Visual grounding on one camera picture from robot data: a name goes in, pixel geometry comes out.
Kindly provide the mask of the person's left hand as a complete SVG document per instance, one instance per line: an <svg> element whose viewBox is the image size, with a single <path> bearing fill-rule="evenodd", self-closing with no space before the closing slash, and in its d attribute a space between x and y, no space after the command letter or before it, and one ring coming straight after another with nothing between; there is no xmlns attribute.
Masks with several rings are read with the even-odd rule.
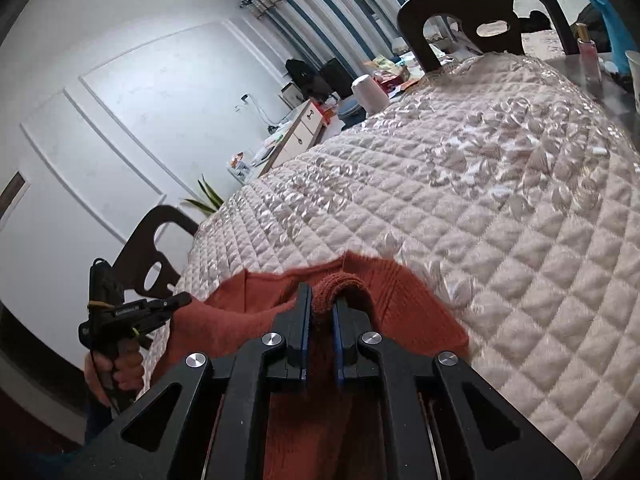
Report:
<svg viewBox="0 0 640 480"><path fill-rule="evenodd" d="M123 340L118 344L119 355L111 360L98 352L85 356L84 376L90 392L101 404L111 406L104 386L116 384L122 391L138 394L143 387L143 356L137 341Z"/></svg>

